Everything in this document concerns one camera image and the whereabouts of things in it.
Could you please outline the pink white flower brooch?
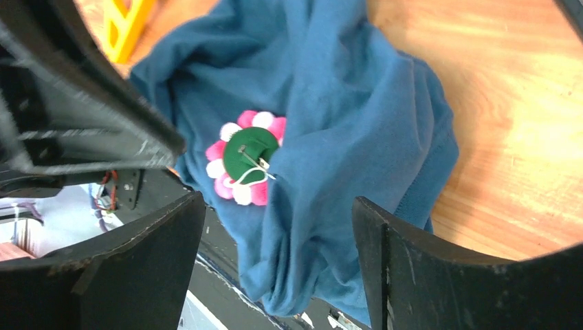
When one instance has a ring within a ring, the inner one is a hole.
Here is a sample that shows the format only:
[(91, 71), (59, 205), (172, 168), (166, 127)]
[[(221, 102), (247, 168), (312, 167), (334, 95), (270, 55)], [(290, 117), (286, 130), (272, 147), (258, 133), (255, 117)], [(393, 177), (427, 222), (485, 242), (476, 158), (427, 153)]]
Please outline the pink white flower brooch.
[(207, 176), (222, 199), (240, 206), (266, 206), (270, 160), (282, 146), (287, 119), (268, 111), (246, 110), (219, 130), (206, 150)]

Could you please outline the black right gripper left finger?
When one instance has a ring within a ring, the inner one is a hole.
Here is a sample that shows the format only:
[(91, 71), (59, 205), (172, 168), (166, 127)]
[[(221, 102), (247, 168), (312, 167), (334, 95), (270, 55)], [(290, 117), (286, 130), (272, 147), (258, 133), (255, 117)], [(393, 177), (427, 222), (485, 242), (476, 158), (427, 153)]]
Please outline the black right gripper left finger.
[(42, 258), (1, 264), (2, 329), (176, 329), (206, 205), (198, 192)]

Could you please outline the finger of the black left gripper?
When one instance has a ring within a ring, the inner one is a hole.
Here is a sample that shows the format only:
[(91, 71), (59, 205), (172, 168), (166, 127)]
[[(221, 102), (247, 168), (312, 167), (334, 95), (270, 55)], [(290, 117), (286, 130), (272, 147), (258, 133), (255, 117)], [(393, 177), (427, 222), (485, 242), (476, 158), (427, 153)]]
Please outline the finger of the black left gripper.
[(1, 161), (64, 175), (172, 166), (183, 137), (113, 68), (73, 1), (1, 2)]

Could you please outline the blue cloth garment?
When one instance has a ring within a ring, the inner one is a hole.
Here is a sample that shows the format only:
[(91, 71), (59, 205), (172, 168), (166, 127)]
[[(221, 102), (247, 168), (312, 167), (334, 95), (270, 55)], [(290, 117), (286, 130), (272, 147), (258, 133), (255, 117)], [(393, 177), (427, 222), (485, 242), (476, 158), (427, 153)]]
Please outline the blue cloth garment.
[[(430, 230), (459, 156), (431, 68), (387, 41), (365, 1), (220, 1), (161, 39), (129, 81), (185, 138), (175, 168), (235, 240), (248, 297), (273, 316), (320, 298), (369, 325), (353, 200)], [(206, 153), (253, 110), (287, 121), (261, 206), (218, 196)]]

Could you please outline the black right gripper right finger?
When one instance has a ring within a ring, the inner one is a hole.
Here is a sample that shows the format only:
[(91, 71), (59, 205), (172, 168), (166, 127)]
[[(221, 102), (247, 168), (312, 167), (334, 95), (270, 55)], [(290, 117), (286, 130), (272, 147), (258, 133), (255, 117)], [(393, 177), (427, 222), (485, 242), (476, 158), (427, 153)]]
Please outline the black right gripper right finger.
[(582, 246), (523, 261), (483, 254), (353, 203), (373, 329), (581, 329)]

